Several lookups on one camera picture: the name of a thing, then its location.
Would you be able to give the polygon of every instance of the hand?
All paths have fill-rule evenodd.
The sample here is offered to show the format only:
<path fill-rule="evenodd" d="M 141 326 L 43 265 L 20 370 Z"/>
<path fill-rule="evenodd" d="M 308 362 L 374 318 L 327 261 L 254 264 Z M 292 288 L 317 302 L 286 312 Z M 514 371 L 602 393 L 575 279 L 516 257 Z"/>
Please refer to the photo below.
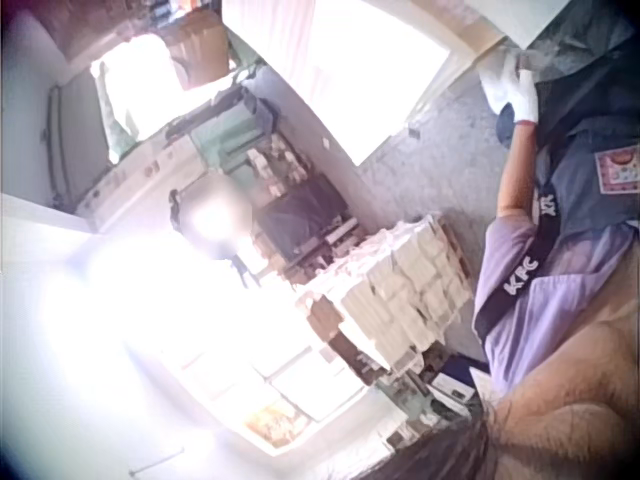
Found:
<path fill-rule="evenodd" d="M 513 107 L 514 122 L 529 121 L 538 123 L 538 93 L 533 83 L 531 70 L 520 70 L 516 76 L 515 55 L 507 55 L 502 72 L 502 83 L 507 89 L 508 102 Z"/>

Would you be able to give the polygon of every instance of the stack of boxes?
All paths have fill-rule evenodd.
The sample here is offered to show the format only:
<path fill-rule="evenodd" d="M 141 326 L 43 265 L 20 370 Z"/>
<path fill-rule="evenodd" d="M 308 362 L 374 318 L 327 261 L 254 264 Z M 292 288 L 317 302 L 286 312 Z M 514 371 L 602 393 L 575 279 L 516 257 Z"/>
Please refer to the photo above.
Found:
<path fill-rule="evenodd" d="M 468 271 L 442 218 L 428 216 L 370 237 L 312 280 L 304 295 L 326 297 L 354 345 L 400 372 L 460 321 L 473 300 Z"/>

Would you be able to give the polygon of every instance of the cardboard box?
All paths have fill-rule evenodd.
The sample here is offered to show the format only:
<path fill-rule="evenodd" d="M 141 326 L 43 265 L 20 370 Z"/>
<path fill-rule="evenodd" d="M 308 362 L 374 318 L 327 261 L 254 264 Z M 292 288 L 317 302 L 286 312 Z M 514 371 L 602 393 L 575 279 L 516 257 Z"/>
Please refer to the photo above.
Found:
<path fill-rule="evenodd" d="M 161 29 L 182 88 L 199 87 L 229 73 L 229 39 L 218 15 L 198 10 Z"/>

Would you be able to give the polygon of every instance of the person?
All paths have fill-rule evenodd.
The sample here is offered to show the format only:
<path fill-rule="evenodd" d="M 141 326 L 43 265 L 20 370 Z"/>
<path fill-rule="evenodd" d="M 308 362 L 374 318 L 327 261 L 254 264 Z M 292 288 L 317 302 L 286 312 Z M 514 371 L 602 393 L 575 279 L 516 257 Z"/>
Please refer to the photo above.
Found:
<path fill-rule="evenodd" d="M 591 72 L 601 73 L 600 66 Z M 557 218 L 543 220 L 542 212 L 536 225 L 532 206 L 536 167 L 542 161 L 540 89 L 532 72 L 520 70 L 517 76 L 514 57 L 508 57 L 504 72 L 501 83 L 514 126 L 496 219 L 486 233 L 474 319 L 476 332 L 482 332 L 479 336 L 492 381 L 502 397 L 483 415 L 422 436 L 357 480 L 619 478 L 617 469 L 632 458 L 639 440 L 640 249 L 637 227 L 631 221 L 632 202 L 624 203 L 621 198 L 614 205 L 604 195 L 589 199 L 577 195 L 577 207 L 572 204 L 569 208 L 562 202 L 557 205 L 562 207 L 563 215 L 557 215 L 564 216 L 562 226 Z M 573 80 L 585 78 L 580 75 Z M 609 81 L 619 76 L 607 79 L 603 74 L 599 78 L 609 99 L 613 98 L 611 89 L 624 83 Z M 630 85 L 640 92 L 637 78 Z M 585 97 L 579 103 L 583 106 Z M 564 105 L 556 103 L 555 107 Z M 635 117 L 625 117 L 625 121 L 634 119 L 636 132 L 638 112 L 640 109 Z M 599 111 L 598 118 L 605 113 Z M 561 154 L 551 152 L 556 166 L 567 164 L 569 171 L 575 171 L 576 164 L 571 162 L 576 160 L 569 154 L 578 155 L 582 150 L 572 147 L 603 131 L 597 130 L 601 124 L 583 123 L 591 118 L 587 116 L 583 109 L 580 118 L 564 130 L 563 140 L 569 138 L 573 143 L 567 146 L 561 142 Z M 607 117 L 607 121 L 616 121 L 612 119 Z M 545 128 L 557 132 L 557 125 L 560 123 L 553 129 Z M 590 130 L 581 130 L 585 125 Z M 637 136 L 631 140 L 631 145 L 638 145 Z M 587 168 L 584 158 L 597 158 L 589 155 L 580 157 L 580 168 Z M 557 179 L 553 172 L 547 171 L 547 175 L 549 182 L 551 178 L 557 187 L 563 186 L 558 189 L 559 199 L 567 200 L 586 188 Z M 580 183 L 579 178 L 573 183 Z M 637 193 L 629 195 L 637 202 Z M 580 211 L 585 202 L 588 211 L 580 223 L 571 212 Z M 554 241 L 546 242 L 552 248 L 540 261 L 535 260 L 535 252 L 527 260 L 534 244 L 545 243 L 540 230 L 554 232 Z M 521 277 L 510 285 L 510 274 L 518 272 L 523 261 L 532 272 L 520 270 Z M 529 277 L 526 282 L 518 282 L 525 277 Z M 502 310 L 492 300 L 500 289 L 501 295 L 510 299 L 508 308 Z M 494 315 L 497 318 L 491 317 L 492 312 L 498 312 Z"/>

